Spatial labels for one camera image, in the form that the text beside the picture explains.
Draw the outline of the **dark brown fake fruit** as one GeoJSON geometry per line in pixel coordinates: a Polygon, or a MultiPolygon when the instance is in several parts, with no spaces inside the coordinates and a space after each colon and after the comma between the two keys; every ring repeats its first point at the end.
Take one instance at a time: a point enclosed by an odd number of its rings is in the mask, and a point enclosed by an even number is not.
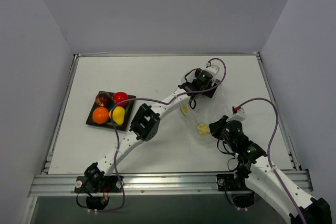
{"type": "Polygon", "coordinates": [[[96,96],[96,105],[100,106],[100,107],[104,107],[107,108],[110,103],[111,103],[111,95],[108,92],[100,92],[97,96],[96,96]]]}

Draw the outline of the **red fake apple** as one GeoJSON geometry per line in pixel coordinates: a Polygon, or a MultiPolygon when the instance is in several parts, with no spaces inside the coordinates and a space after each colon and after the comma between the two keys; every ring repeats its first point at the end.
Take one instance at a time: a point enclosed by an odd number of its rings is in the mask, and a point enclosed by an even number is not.
{"type": "Polygon", "coordinates": [[[115,105],[118,105],[124,108],[128,105],[129,96],[125,92],[116,92],[113,94],[112,99],[115,105]]]}

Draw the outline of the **translucent plastic bag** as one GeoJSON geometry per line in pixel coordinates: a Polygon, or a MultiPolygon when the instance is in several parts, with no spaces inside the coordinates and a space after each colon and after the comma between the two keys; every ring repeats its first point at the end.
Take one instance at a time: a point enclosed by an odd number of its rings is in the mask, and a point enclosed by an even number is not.
{"type": "Polygon", "coordinates": [[[209,125],[223,115],[229,115],[226,98],[225,86],[221,84],[212,98],[202,95],[192,104],[180,107],[182,122],[193,143],[206,148],[215,143],[216,139],[211,136],[209,125]]]}

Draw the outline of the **yellow fake pear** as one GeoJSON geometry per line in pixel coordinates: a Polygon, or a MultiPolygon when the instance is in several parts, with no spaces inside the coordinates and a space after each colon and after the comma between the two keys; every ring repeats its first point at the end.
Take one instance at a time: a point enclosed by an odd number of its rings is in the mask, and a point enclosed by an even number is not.
{"type": "Polygon", "coordinates": [[[122,125],[124,123],[125,109],[121,106],[117,106],[109,111],[109,117],[115,124],[122,125]]]}

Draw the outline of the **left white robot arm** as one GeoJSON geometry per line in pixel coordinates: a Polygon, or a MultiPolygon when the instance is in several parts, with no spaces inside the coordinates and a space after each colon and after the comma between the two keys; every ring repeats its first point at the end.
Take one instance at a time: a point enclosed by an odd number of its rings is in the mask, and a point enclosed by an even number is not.
{"type": "MultiPolygon", "coordinates": [[[[205,69],[193,69],[192,81],[187,79],[167,98],[162,101],[144,98],[131,121],[124,140],[117,139],[114,153],[110,153],[98,162],[91,164],[84,172],[87,178],[87,186],[94,192],[100,192],[105,188],[105,175],[117,170],[117,165],[138,145],[155,137],[159,124],[165,116],[177,108],[195,102],[204,95],[212,98],[217,87],[223,82],[216,79],[219,67],[208,65],[205,69]]],[[[94,124],[106,124],[111,122],[114,130],[125,130],[125,122],[129,120],[131,111],[137,97],[129,97],[125,93],[110,94],[101,92],[96,97],[96,109],[92,112],[94,124]]]]}

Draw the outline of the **orange fake fruit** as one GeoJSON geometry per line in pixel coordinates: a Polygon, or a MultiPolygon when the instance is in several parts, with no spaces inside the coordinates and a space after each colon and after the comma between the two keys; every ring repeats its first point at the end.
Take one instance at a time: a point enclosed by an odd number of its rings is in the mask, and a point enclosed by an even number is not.
{"type": "Polygon", "coordinates": [[[97,124],[105,124],[109,118],[109,110],[105,107],[98,107],[92,113],[92,120],[97,124]]]}

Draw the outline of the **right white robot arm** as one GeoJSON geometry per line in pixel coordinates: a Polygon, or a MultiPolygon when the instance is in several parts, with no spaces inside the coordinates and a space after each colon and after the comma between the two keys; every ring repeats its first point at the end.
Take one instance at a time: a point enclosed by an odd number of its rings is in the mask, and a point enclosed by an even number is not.
{"type": "Polygon", "coordinates": [[[258,144],[243,132],[240,121],[223,116],[209,125],[210,134],[224,141],[238,159],[235,187],[260,196],[286,223],[332,223],[330,205],[302,190],[284,174],[258,144]]]}

